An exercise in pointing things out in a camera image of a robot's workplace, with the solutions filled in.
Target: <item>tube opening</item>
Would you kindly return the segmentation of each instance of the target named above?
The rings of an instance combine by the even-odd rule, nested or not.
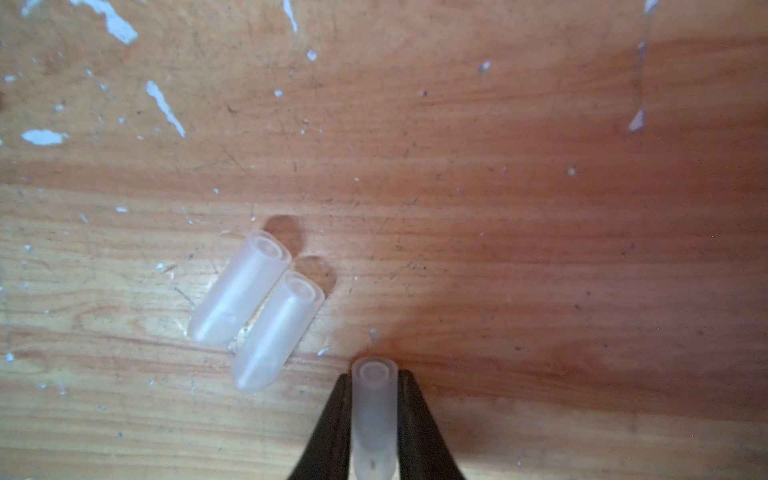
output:
[[[312,302],[317,296],[314,287],[306,280],[294,277],[289,279],[286,284],[288,290],[290,290],[293,295],[298,296],[305,302]]]
[[[283,251],[272,240],[265,237],[258,237],[253,241],[253,245],[265,256],[279,260],[283,256]]]
[[[389,380],[391,372],[385,363],[373,360],[360,367],[359,375],[363,382],[378,385]]]

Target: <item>wooden table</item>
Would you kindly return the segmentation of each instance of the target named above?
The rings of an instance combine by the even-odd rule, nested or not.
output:
[[[379,354],[469,479],[768,478],[765,2],[111,5],[2,4],[0,477],[282,479]],[[265,226],[329,295],[245,395]]]

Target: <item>wooden surface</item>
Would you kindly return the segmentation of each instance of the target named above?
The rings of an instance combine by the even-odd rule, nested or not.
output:
[[[367,353],[470,479],[768,478],[765,2],[112,5],[2,2],[0,478],[285,478]],[[329,296],[244,395],[184,330],[265,225]]]

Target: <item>plastic tube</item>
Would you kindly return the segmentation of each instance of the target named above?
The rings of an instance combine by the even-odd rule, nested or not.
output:
[[[206,346],[224,346],[243,328],[291,261],[290,252],[263,230],[251,230],[203,302],[187,335]]]
[[[397,468],[397,365],[352,364],[352,464],[358,480],[390,480]]]
[[[312,280],[285,272],[235,355],[232,380],[239,390],[256,392],[275,381],[325,299]]]

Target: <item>paint speck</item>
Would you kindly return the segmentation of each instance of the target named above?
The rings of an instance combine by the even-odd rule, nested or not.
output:
[[[80,5],[81,3],[85,3],[89,7],[93,8],[94,12],[98,13],[99,15],[104,15],[104,18],[107,21],[107,31],[117,40],[122,41],[126,45],[130,44],[133,40],[136,39],[136,37],[139,36],[134,28],[131,27],[131,24],[123,20],[123,18],[118,15],[118,13],[114,10],[109,2],[105,2],[104,0],[69,1],[72,5],[75,6]]]
[[[22,18],[27,18],[30,13],[32,13],[32,10],[40,5],[43,2],[43,0],[27,0],[27,4],[22,7],[21,15]]]
[[[638,131],[645,126],[645,110],[640,107],[640,110],[634,115],[632,122],[629,123],[629,131]]]
[[[645,0],[645,8],[643,9],[643,13],[645,15],[650,15],[651,13],[654,12],[654,9],[658,4],[659,4],[659,0]]]
[[[283,0],[283,10],[286,15],[288,15],[293,31],[299,31],[299,24],[296,23],[296,19],[293,17],[293,9],[290,7],[290,0]]]
[[[69,135],[50,130],[28,130],[22,134],[22,138],[33,145],[59,145]]]
[[[186,136],[186,134],[184,133],[184,127],[181,126],[181,123],[179,123],[179,120],[176,119],[176,117],[174,116],[174,113],[170,111],[170,107],[168,106],[168,103],[165,101],[163,92],[160,91],[160,88],[158,88],[157,84],[154,83],[152,80],[149,80],[147,82],[147,93],[149,94],[150,97],[154,98],[154,100],[157,102],[157,106],[165,114],[165,117],[168,120],[168,123],[175,126],[176,130],[179,132],[179,135],[181,135],[181,137],[184,138]]]

